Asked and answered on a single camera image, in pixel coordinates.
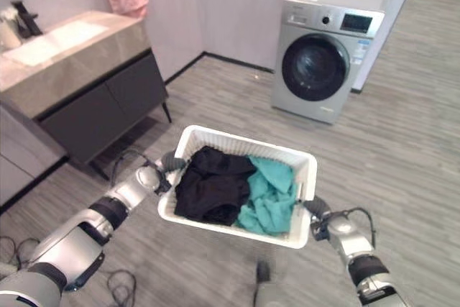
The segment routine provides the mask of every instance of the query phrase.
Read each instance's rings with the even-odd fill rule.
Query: gray floor
[[[130,145],[157,157],[189,124],[309,151],[318,158],[318,195],[334,208],[373,213],[377,252],[412,302],[458,306],[459,16],[459,0],[407,0],[364,92],[350,96],[334,126],[271,109],[272,75],[204,58],[168,86],[174,123],[152,112],[99,163],[108,170]],[[106,188],[65,165],[0,218],[1,233],[43,238]],[[137,306],[250,306],[261,256],[304,306],[358,305],[328,244],[284,249],[174,225],[157,215],[156,204],[154,196],[146,201],[106,248],[104,270],[135,272]],[[110,303],[98,273],[62,306]]]

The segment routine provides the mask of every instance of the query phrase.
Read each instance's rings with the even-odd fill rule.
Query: teal cloth
[[[288,232],[297,192],[292,168],[267,158],[248,158],[257,172],[248,178],[251,193],[236,225],[258,234]]]

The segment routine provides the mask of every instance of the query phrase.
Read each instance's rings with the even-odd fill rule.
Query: black cable
[[[39,239],[35,239],[34,237],[30,237],[29,239],[25,239],[21,241],[17,248],[16,248],[16,256],[17,256],[17,261],[18,261],[18,270],[21,270],[24,267],[24,264],[29,263],[29,259],[24,258],[26,253],[23,253],[23,247],[28,243],[28,242],[34,242],[35,246],[34,248],[40,243]]]
[[[137,280],[128,270],[102,272],[109,274],[107,289],[109,289],[115,304],[113,307],[134,307],[136,303]]]
[[[23,251],[25,244],[28,242],[36,242],[37,244],[40,243],[39,239],[35,239],[34,237],[30,237],[28,239],[21,241],[17,246],[16,242],[11,237],[1,235],[0,241],[1,240],[8,240],[9,242],[11,242],[13,246],[13,251],[7,263],[16,266],[18,270],[21,270],[24,267],[24,265],[29,262],[29,260],[24,257],[25,253]]]
[[[375,245],[376,245],[376,239],[375,239],[376,236],[375,236],[375,234],[377,232],[376,232],[376,230],[374,228],[374,222],[372,220],[372,216],[368,212],[368,210],[366,210],[364,208],[361,208],[361,207],[356,207],[356,208],[352,208],[352,209],[349,209],[349,210],[342,211],[342,213],[343,213],[343,215],[348,216],[349,214],[352,214],[352,213],[354,213],[356,211],[362,212],[369,219],[369,224],[370,224],[370,228],[371,228],[371,243],[372,243],[372,246],[375,248]]]
[[[1,240],[8,240],[13,247],[13,250],[11,251],[11,257],[6,262],[7,264],[11,264],[13,263],[13,260],[16,258],[16,242],[11,237],[7,237],[3,235],[0,236],[0,241]]]
[[[117,173],[117,170],[118,170],[118,166],[120,164],[120,162],[125,158],[125,156],[127,156],[128,154],[131,154],[131,155],[136,155],[136,156],[139,156],[139,157],[142,157],[146,160],[146,163],[148,165],[154,165],[154,163],[144,154],[142,154],[141,152],[137,151],[137,150],[134,150],[134,149],[127,149],[125,151],[123,151],[118,157],[117,159],[115,160],[115,164],[114,164],[114,167],[112,168],[112,173],[111,173],[111,176],[110,176],[110,187],[114,187],[115,186],[115,182],[116,182],[116,173]]]

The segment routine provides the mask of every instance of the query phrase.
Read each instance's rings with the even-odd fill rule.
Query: digital display
[[[371,25],[372,17],[357,16],[354,14],[346,14],[342,22],[341,30],[348,30],[349,32],[362,32],[367,33]]]

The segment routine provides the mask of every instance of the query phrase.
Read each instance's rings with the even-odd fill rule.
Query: gray cabinet
[[[64,154],[37,124],[0,96],[0,206]]]
[[[33,180],[31,175],[0,156],[0,206]]]
[[[82,91],[40,124],[71,158],[89,163],[166,98],[165,84],[149,51]]]
[[[106,84],[94,88],[42,122],[80,162],[88,162],[112,143],[129,121]]]
[[[0,106],[0,153],[34,178],[65,154],[34,122],[6,103]]]
[[[166,98],[153,55],[148,55],[107,81],[107,86],[131,121],[137,122]]]

